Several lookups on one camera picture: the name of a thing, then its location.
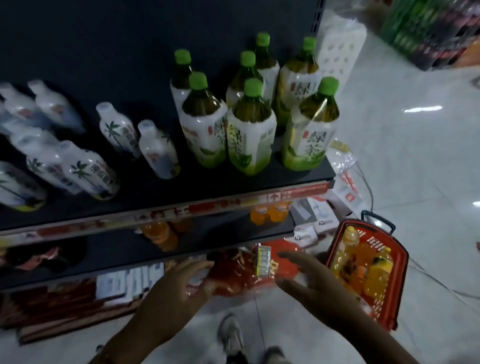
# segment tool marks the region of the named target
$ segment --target person's right hand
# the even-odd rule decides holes
[[[313,316],[340,331],[358,315],[364,315],[352,294],[314,256],[303,252],[280,252],[279,257],[300,266],[308,277],[305,287],[294,280],[277,278],[277,286],[300,302]]]

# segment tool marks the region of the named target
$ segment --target hand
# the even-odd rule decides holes
[[[308,277],[308,287],[283,278],[276,279],[277,286],[325,325],[341,331],[356,316],[364,315],[353,295],[315,257],[303,252],[280,252],[278,256],[303,268]]]
[[[132,325],[153,338],[155,347],[174,337],[212,296],[216,283],[206,281],[186,294],[188,281],[214,262],[188,259],[169,270],[153,286],[132,318]]]

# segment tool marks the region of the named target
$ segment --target store shelf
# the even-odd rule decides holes
[[[294,221],[289,215],[282,223],[268,222],[256,226],[250,221],[247,209],[196,218],[190,232],[180,239],[177,250],[162,252],[133,229],[109,231],[86,236],[85,258],[61,273],[39,267],[29,272],[0,269],[0,291],[17,291],[81,279],[99,274],[140,267],[180,256],[205,254],[220,248],[291,236]]]
[[[13,246],[64,239],[133,227],[152,220],[188,218],[230,211],[259,203],[287,201],[325,193],[335,176],[325,158],[311,171],[294,172],[280,162],[281,137],[274,143],[270,164],[253,177],[228,161],[208,170],[193,160],[184,138],[176,140],[182,170],[173,180],[157,178],[144,158],[107,162],[121,178],[121,190],[111,201],[86,194],[64,196],[51,191],[47,204],[35,212],[0,210],[0,245]]]

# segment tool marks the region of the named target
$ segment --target tiled floor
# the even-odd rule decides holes
[[[421,72],[370,34],[338,97],[338,138],[358,156],[375,212],[397,225],[395,236],[410,256],[452,289],[480,296],[480,90],[470,83],[479,75],[480,68]],[[430,106],[442,108],[405,112]],[[480,311],[480,301],[468,302]],[[147,362],[224,362],[216,342],[217,325],[228,311],[221,306],[210,304]],[[232,310],[254,361],[264,346],[280,345],[293,363],[363,362],[342,337],[278,289]],[[85,363],[126,321],[23,348],[11,333],[1,333],[2,362]],[[423,363],[477,363],[480,357],[480,315],[413,268],[393,335]]]

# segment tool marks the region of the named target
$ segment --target green tea bottle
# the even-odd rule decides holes
[[[256,66],[265,81],[264,99],[271,106],[280,66],[278,61],[268,52],[269,44],[270,35],[268,33],[257,34],[257,47],[255,48]]]
[[[243,96],[245,81],[249,78],[258,78],[260,81],[264,82],[264,78],[255,66],[255,53],[251,50],[245,50],[240,54],[240,69],[227,88],[226,98],[227,107],[229,109],[232,108],[233,105],[235,105]]]
[[[225,160],[225,123],[227,105],[208,90],[204,73],[192,72],[192,91],[181,107],[179,120],[188,148],[202,166],[214,168]]]
[[[278,126],[285,128],[292,107],[315,93],[321,80],[318,64],[313,57],[316,39],[307,36],[300,54],[290,59],[280,70],[275,101]]]
[[[177,113],[180,114],[181,106],[190,93],[190,82],[188,78],[192,74],[192,58],[190,52],[186,49],[177,49],[175,51],[175,73],[170,81],[170,90],[172,91],[173,101]]]
[[[293,107],[282,145],[282,163],[291,170],[311,170],[322,162],[335,132],[339,111],[338,80],[324,77],[318,91]]]
[[[243,97],[227,114],[228,157],[238,170],[253,176],[270,161],[276,117],[262,98],[262,81],[250,78],[243,90]]]

